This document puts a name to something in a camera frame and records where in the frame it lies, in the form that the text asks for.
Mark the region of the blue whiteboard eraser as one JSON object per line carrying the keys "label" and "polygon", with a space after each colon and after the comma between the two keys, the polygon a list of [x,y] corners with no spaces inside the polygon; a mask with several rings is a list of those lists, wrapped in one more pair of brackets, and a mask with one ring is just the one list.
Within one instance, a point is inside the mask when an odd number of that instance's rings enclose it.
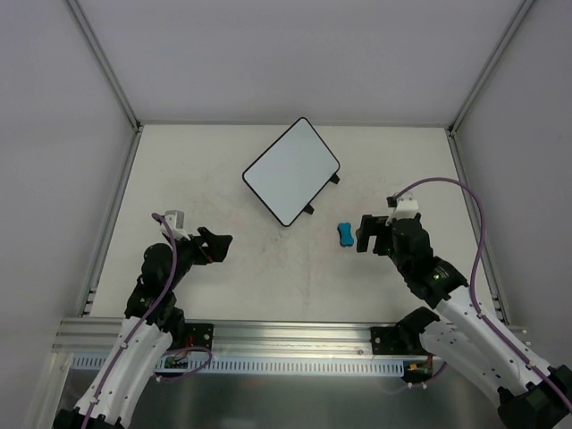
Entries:
{"label": "blue whiteboard eraser", "polygon": [[350,223],[339,223],[337,231],[339,233],[339,243],[341,247],[350,248],[354,246],[355,240]]}

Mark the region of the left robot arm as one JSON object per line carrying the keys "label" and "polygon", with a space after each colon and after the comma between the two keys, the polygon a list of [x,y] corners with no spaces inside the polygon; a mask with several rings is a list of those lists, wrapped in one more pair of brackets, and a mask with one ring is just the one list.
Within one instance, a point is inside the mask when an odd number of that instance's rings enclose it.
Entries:
{"label": "left robot arm", "polygon": [[195,265],[221,263],[233,241],[205,227],[181,235],[165,226],[165,243],[149,246],[131,293],[120,331],[94,381],[71,410],[61,409],[54,428],[127,428],[160,358],[170,349],[207,354],[205,346],[187,342],[190,331],[176,307],[174,289]]}

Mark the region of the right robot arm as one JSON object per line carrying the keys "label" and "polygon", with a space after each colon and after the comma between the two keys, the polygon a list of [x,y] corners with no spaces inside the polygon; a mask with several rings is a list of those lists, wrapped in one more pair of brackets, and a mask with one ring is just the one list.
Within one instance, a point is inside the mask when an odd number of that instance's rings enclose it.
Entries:
{"label": "right robot arm", "polygon": [[554,428],[571,413],[571,371],[535,354],[471,294],[467,279],[436,256],[420,217],[365,214],[357,252],[388,257],[424,305],[375,347],[425,351],[464,375],[496,406],[508,428]]}

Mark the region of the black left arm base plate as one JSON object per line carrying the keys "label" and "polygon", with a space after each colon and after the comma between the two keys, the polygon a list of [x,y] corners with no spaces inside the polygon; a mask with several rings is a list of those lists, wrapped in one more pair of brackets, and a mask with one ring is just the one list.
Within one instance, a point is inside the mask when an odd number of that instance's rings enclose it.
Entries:
{"label": "black left arm base plate", "polygon": [[207,323],[185,323],[185,347],[201,347],[211,349],[214,340],[215,326]]}

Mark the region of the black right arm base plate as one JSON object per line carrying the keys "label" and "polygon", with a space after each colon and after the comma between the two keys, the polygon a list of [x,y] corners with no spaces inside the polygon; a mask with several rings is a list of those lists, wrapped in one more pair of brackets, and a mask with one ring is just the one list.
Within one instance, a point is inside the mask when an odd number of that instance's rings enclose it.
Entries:
{"label": "black right arm base plate", "polygon": [[400,355],[407,350],[394,326],[372,326],[369,332],[374,356]]}

